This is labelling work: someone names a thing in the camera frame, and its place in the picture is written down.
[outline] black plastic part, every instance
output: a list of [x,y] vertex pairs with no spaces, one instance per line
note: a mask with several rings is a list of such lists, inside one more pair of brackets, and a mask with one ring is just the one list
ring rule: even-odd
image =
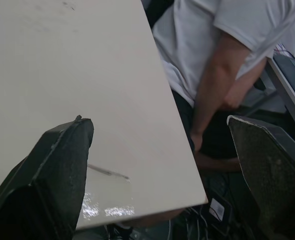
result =
[[93,134],[81,116],[43,134],[0,186],[0,239],[72,239]]

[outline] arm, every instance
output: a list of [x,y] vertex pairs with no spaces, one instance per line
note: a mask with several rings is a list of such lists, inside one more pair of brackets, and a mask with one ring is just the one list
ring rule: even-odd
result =
[[195,151],[201,148],[204,130],[222,105],[249,54],[250,50],[234,37],[222,34],[197,89],[191,129]]
[[239,108],[248,91],[260,77],[266,63],[267,58],[265,57],[233,84],[223,100],[223,104],[220,107],[221,110],[235,110]]

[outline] forearm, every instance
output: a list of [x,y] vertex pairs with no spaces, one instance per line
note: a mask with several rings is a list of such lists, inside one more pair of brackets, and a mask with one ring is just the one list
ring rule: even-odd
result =
[[235,86],[240,88],[243,92],[247,93],[260,77],[266,63],[267,58],[265,57],[253,69],[237,79],[235,82]]
[[203,133],[235,81],[223,66],[207,67],[194,102],[192,133]]

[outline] black pants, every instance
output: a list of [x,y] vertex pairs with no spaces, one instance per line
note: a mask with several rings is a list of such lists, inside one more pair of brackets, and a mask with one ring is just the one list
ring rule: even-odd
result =
[[[190,136],[194,110],[177,92],[172,91],[172,93],[188,142],[192,151],[194,151],[194,144]],[[229,115],[235,115],[235,113],[231,111],[218,111],[213,116],[203,134],[203,143],[200,150],[203,154],[215,159],[230,159],[237,157],[233,138],[227,125],[227,118]]]

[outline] person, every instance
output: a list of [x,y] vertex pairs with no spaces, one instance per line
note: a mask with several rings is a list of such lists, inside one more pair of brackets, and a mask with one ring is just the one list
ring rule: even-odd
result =
[[[154,25],[155,43],[199,169],[240,169],[227,116],[239,107],[294,22],[295,0],[174,0]],[[148,226],[181,211],[127,225]]]

